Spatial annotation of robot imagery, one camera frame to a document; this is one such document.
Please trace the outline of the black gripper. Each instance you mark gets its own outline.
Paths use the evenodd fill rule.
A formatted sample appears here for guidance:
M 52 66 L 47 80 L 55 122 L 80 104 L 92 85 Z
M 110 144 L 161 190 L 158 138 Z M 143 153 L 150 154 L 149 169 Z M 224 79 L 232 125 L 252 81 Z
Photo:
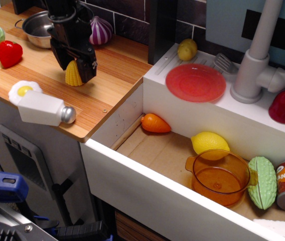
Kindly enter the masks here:
M 77 16 L 49 15 L 49 19 L 53 23 L 53 28 L 48 30 L 51 49 L 60 67 L 66 70 L 68 64 L 77 58 L 81 81 L 87 83 L 96 76 L 97 71 L 95 50 L 89 43 L 90 24 Z

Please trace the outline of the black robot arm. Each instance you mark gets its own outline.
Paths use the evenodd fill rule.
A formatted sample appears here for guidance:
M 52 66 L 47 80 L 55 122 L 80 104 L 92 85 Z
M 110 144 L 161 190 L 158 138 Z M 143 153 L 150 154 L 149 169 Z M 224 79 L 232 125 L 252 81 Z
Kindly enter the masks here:
M 94 13 L 82 1 L 45 1 L 53 27 L 48 29 L 54 56 L 63 70 L 76 62 L 81 81 L 87 83 L 96 76 L 95 50 L 89 42 Z

